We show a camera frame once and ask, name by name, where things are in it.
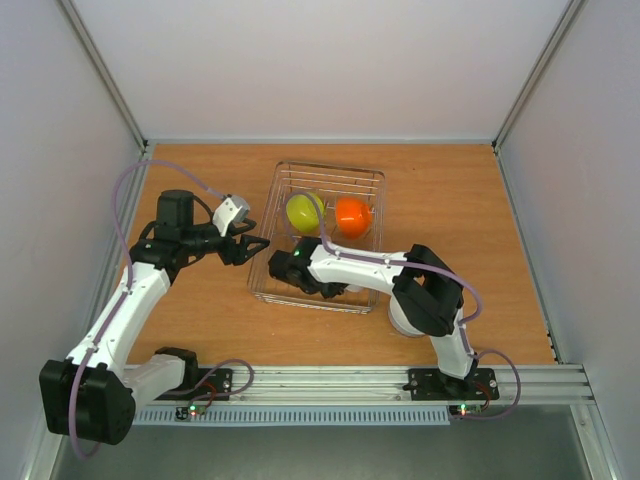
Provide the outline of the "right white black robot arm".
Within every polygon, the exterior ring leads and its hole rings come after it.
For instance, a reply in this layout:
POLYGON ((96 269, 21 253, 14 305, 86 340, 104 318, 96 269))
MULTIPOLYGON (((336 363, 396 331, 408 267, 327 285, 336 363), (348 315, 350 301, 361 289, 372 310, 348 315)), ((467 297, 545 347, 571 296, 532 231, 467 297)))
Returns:
POLYGON ((430 248, 415 244, 408 252, 381 253, 302 237, 293 250, 273 253, 268 270, 273 279, 325 299, 349 289, 389 295, 394 328, 430 338, 437 356, 435 384, 451 398, 475 387, 477 360, 466 324, 480 315, 483 303, 430 248))

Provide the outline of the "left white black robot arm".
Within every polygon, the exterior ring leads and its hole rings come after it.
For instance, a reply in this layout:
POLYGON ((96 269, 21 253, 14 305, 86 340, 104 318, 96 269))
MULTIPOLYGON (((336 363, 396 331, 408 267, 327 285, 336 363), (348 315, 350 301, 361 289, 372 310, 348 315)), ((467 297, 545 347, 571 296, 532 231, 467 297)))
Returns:
POLYGON ((189 398, 199 391, 204 375, 193 351, 163 347, 133 370, 126 362, 181 270, 209 254, 226 265, 243 265, 269 244, 250 235, 256 223, 242 197, 223 196, 207 221, 196 223, 200 202, 187 190, 161 193, 155 219, 130 249, 120 283, 91 330, 65 359, 43 366, 39 386, 50 432, 116 445, 142 407, 160 397, 189 398))

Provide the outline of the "lime green bowl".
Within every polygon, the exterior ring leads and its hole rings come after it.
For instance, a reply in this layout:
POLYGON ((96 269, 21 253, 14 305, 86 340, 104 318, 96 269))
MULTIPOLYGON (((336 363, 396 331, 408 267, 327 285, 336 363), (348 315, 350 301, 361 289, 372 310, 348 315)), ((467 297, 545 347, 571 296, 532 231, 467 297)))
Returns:
POLYGON ((321 217, 325 216, 325 206, 321 198, 310 193, 293 195, 286 203, 286 216, 290 224, 303 234, 313 233, 320 225, 320 217, 315 207, 319 208, 321 217))

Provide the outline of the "orange bowl white inside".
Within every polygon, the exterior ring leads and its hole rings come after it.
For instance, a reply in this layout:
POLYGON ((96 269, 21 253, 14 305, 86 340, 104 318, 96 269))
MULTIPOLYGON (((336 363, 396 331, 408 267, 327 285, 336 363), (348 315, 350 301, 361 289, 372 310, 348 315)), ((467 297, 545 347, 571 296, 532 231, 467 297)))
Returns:
POLYGON ((342 235, 348 239, 363 236, 372 224, 372 213, 362 200, 340 197, 335 205, 336 224, 342 235))

